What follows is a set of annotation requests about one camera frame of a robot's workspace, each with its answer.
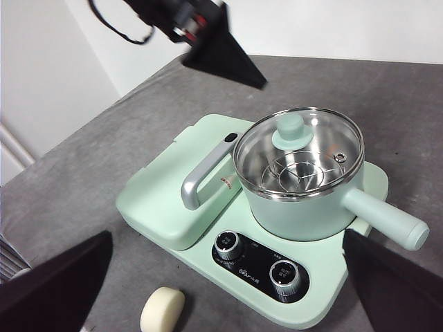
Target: gray table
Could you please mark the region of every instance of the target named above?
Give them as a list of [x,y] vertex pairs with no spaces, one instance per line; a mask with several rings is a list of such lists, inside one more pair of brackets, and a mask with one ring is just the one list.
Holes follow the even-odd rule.
[[[390,178],[388,201],[428,222],[419,252],[372,238],[443,275],[443,66],[254,57],[264,91],[182,67],[176,59],[2,188],[1,232],[36,266],[91,235],[114,237],[109,271],[88,318],[98,331],[137,331],[159,286],[180,288],[178,331],[290,331],[271,323],[133,231],[114,201],[125,182],[180,131],[220,113],[246,120],[294,106],[340,111],[362,128],[366,160]],[[347,282],[312,331],[371,331]]]

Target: metal rim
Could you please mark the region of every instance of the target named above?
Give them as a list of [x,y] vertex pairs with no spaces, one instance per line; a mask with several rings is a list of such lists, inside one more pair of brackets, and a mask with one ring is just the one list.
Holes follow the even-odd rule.
[[[242,141],[243,141],[244,137],[247,135],[247,133],[252,131],[254,128],[259,126],[264,121],[266,121],[270,118],[274,118],[276,116],[279,116],[282,113],[288,113],[291,111],[322,111],[322,112],[334,114],[334,115],[342,118],[344,121],[351,124],[353,126],[353,128],[355,129],[355,131],[357,132],[358,139],[360,140],[359,155],[357,156],[354,164],[342,176],[339,176],[331,183],[328,183],[327,185],[324,185],[322,187],[315,188],[312,190],[307,190],[305,192],[285,192],[285,193],[261,188],[258,185],[254,184],[254,183],[250,182],[249,180],[247,180],[246,178],[244,178],[243,174],[240,173],[240,171],[238,169],[238,165],[237,165],[237,159],[239,156],[239,145],[242,143]],[[337,111],[333,111],[331,109],[323,109],[320,107],[296,107],[296,108],[292,108],[292,109],[285,109],[283,111],[279,111],[279,112],[276,112],[276,113],[271,114],[269,116],[266,116],[266,117],[258,120],[247,131],[245,131],[243,133],[242,137],[237,141],[237,143],[235,143],[234,150],[233,150],[234,168],[235,168],[235,171],[237,172],[241,182],[243,183],[243,185],[247,189],[249,189],[250,191],[258,194],[259,196],[264,197],[266,199],[271,199],[273,201],[300,201],[302,199],[308,199],[308,198],[319,197],[319,196],[324,196],[326,194],[330,194],[338,187],[338,185],[345,184],[345,183],[349,182],[350,180],[352,180],[354,175],[360,170],[360,166],[363,164],[363,161],[364,161],[364,156],[365,156],[365,145],[364,145],[364,141],[363,141],[363,134],[362,134],[359,126],[357,126],[357,124],[354,121],[352,121],[349,117],[345,116],[342,113],[339,113]]]

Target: mint green handle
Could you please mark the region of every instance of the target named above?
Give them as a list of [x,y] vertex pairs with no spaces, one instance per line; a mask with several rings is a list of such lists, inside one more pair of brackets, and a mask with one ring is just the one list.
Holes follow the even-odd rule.
[[426,223],[359,189],[347,192],[343,204],[407,250],[419,250],[428,237],[429,227]]

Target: white wall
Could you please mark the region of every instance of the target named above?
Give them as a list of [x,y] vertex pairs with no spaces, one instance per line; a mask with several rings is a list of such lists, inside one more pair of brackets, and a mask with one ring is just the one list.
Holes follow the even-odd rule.
[[[145,46],[105,28],[86,1],[65,0],[121,95],[185,51],[158,30]],[[231,30],[247,53],[443,64],[440,0],[226,0]],[[131,36],[146,25],[123,0],[96,0]]]
[[1,2],[1,81],[1,122],[34,158],[119,97],[63,1]]
[[226,2],[253,54],[443,64],[441,0]]
[[[185,52],[185,45],[173,44],[160,30],[156,30],[146,45],[131,44],[100,23],[86,0],[65,2],[120,96]],[[150,31],[123,0],[96,0],[95,3],[112,26],[133,39],[141,39]]]

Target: white soap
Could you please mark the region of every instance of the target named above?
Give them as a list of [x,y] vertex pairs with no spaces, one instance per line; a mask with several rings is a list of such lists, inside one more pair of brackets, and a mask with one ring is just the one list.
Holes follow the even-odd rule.
[[147,299],[141,312],[142,332],[172,332],[185,304],[185,295],[168,287],[160,287]]

